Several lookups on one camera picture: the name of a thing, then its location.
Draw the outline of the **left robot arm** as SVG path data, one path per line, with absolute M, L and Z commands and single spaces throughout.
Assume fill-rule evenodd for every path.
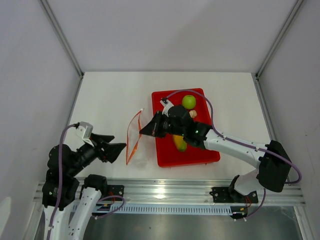
M 92 133 L 88 142 L 75 151 L 64 143 L 50 150 L 42 187 L 45 240 L 81 240 L 89 220 L 103 218 L 102 214 L 93 213 L 96 205 L 106 200 L 125 203 L 123 194 L 116 194 L 106 177 L 90 174 L 83 185 L 76 178 L 96 159 L 113 163 L 118 158 L 127 145 L 113 143 L 114 138 Z

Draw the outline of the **clear zip top bag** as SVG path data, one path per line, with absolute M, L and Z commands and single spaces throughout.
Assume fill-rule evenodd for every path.
M 144 108 L 141 108 L 130 120 L 126 130 L 125 164 L 144 168 L 147 166 L 147 144 L 142 139 L 140 131 L 146 126 Z

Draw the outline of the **yellow green mango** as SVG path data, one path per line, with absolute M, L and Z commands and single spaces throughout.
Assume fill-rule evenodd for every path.
M 179 152 L 185 152 L 187 150 L 187 143 L 184 141 L 184 138 L 183 136 L 180 136 L 180 135 L 173 135 L 172 136 L 172 139 L 173 139 L 173 143 L 176 147 L 176 149 L 179 151 Z

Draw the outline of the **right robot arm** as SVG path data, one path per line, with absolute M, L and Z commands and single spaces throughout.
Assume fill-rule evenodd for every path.
M 228 196 L 234 202 L 256 190 L 280 193 L 291 169 L 291 161 L 279 142 L 272 140 L 268 144 L 260 144 L 232 139 L 212 125 L 195 121 L 181 105 L 172 106 L 164 112 L 157 111 L 139 132 L 155 138 L 164 138 L 167 134 L 182 136 L 194 148 L 227 154 L 254 167 L 251 172 L 233 178 Z

